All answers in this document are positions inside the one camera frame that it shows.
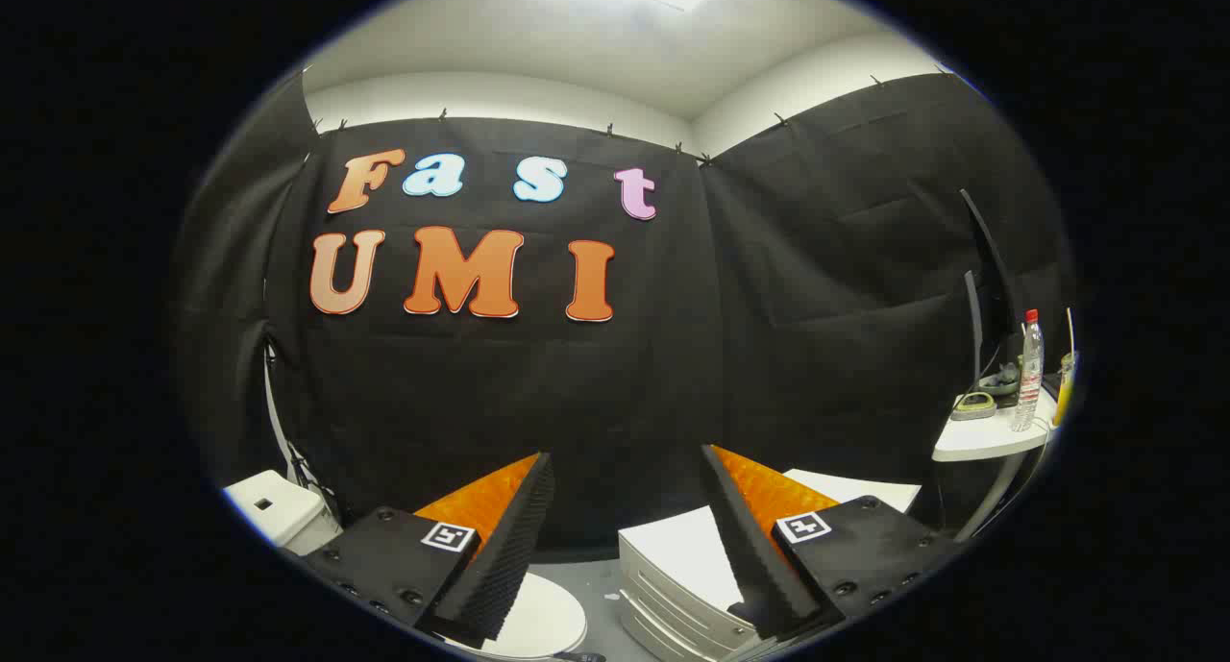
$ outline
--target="orange letter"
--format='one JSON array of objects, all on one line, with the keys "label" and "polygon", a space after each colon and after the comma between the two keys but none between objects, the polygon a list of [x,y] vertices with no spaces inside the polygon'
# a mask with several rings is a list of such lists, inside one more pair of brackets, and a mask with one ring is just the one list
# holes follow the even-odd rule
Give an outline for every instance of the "orange letter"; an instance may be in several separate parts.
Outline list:
[{"label": "orange letter", "polygon": [[346,235],[330,234],[316,237],[312,247],[316,258],[311,265],[311,303],[325,314],[349,314],[368,298],[371,285],[371,265],[376,260],[376,247],[384,241],[380,230],[363,230],[354,235],[359,253],[354,257],[354,278],[351,287],[339,293],[333,289],[333,268],[337,267],[337,250],[346,244]]},{"label": "orange letter", "polygon": [[577,282],[572,304],[566,309],[573,321],[610,321],[615,314],[606,304],[606,262],[615,250],[603,242],[578,240],[568,245],[577,257]]},{"label": "orange letter", "polygon": [[470,313],[491,319],[512,319],[519,308],[513,301],[513,260],[525,239],[508,230],[487,233],[470,258],[461,255],[456,235],[448,228],[423,228],[415,233],[418,242],[418,273],[415,290],[406,300],[410,314],[435,314],[435,282],[440,283],[449,311],[461,311],[474,284],[478,295],[470,303]]},{"label": "orange letter", "polygon": [[400,148],[360,155],[346,164],[346,178],[342,180],[342,189],[337,192],[337,198],[328,204],[330,213],[343,213],[363,208],[368,203],[368,194],[363,193],[363,187],[376,191],[389,176],[389,166],[406,161],[406,151]]}]

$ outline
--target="plastic water bottle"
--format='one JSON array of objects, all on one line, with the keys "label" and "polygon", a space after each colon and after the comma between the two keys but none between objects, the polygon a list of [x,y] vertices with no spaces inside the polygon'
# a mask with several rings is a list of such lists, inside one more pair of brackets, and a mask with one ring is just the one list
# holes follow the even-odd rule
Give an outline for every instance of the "plastic water bottle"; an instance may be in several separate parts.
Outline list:
[{"label": "plastic water bottle", "polygon": [[1021,433],[1033,426],[1033,411],[1038,407],[1042,388],[1042,329],[1038,327],[1038,310],[1025,313],[1025,349],[1021,353],[1021,389],[1017,395],[1016,418],[1012,431]]}]

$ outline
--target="yellow cup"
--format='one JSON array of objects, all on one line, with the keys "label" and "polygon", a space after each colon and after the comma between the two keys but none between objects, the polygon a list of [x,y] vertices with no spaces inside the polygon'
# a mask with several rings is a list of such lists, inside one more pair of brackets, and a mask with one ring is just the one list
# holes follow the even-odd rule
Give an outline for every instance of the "yellow cup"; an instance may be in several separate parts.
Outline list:
[{"label": "yellow cup", "polygon": [[1068,400],[1073,396],[1073,379],[1075,379],[1076,373],[1076,354],[1068,352],[1063,359],[1059,361],[1059,400],[1055,401],[1055,417],[1050,421],[1052,426],[1058,427],[1064,421],[1064,413],[1068,412]]}]

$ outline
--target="screw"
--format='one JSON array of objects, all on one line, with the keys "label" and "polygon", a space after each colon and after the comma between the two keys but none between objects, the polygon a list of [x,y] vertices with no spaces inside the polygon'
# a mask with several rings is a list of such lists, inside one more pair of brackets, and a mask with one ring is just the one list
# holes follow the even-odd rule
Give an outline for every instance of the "screw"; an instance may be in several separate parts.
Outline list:
[{"label": "screw", "polygon": [[397,597],[400,597],[405,602],[405,604],[410,604],[412,607],[418,607],[423,603],[423,596],[418,594],[412,589],[399,591]]}]

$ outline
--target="table leg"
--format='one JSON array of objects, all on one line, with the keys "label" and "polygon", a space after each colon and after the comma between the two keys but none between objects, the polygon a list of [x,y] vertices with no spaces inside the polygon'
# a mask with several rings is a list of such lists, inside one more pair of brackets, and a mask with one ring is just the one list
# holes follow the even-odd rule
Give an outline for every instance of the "table leg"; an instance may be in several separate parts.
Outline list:
[{"label": "table leg", "polygon": [[974,514],[969,517],[969,522],[966,523],[966,527],[961,528],[961,532],[957,533],[957,536],[954,538],[957,541],[966,541],[969,539],[969,536],[974,534],[974,530],[983,524],[983,520],[990,516],[991,511],[994,511],[995,506],[999,503],[999,500],[1002,498],[1004,492],[1007,491],[1012,480],[1016,479],[1016,473],[1021,469],[1021,463],[1023,461],[1023,453],[1015,453],[1004,459],[1004,465],[1000,468],[1000,473],[996,475],[995,482],[991,484],[991,489],[986,491],[986,497],[983,498],[983,502],[978,506],[978,509],[974,511]]}]

